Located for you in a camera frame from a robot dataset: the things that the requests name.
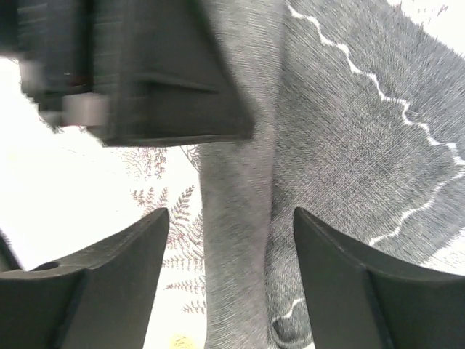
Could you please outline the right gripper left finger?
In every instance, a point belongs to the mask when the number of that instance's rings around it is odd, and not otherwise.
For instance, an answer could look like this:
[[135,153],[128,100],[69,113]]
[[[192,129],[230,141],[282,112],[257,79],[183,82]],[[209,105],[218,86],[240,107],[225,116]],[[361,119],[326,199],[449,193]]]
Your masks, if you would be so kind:
[[169,214],[157,209],[30,271],[2,244],[1,346],[142,348],[168,232]]

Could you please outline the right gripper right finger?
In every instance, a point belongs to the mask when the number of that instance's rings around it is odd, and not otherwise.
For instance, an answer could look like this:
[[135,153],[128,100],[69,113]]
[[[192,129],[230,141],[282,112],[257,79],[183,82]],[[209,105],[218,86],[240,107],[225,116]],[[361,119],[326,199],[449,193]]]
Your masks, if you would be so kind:
[[316,348],[464,347],[464,277],[404,262],[294,211]]

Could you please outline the grey cloth napkin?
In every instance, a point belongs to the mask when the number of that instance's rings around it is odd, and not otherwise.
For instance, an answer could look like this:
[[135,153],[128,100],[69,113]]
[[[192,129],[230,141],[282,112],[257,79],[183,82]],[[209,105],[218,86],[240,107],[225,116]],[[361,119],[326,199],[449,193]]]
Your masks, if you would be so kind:
[[209,1],[256,119],[202,145],[207,348],[312,342],[302,207],[414,264],[458,262],[464,57],[386,1]]

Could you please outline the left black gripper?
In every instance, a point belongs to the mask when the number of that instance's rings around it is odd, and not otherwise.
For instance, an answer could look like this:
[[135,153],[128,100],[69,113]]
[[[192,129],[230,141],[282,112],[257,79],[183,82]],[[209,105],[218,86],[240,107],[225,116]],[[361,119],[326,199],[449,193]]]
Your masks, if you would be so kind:
[[53,128],[108,146],[248,139],[254,117],[203,1],[3,1],[1,54]]

